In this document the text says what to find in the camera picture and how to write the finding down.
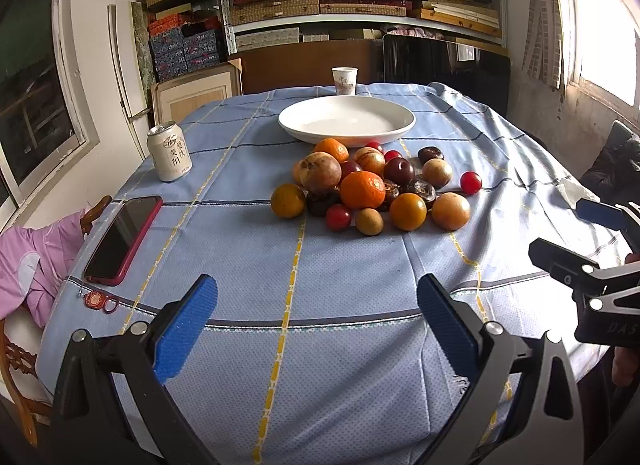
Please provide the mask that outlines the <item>person's right hand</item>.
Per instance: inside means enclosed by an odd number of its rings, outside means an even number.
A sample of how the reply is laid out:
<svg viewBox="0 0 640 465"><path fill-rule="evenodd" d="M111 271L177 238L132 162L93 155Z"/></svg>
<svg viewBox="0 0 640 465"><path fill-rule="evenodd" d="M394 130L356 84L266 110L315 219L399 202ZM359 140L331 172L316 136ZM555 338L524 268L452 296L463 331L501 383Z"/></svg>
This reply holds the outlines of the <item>person's right hand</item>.
<svg viewBox="0 0 640 465"><path fill-rule="evenodd" d="M627 387L639 372L638 350L616 347L614 350L612 381L618 387Z"/></svg>

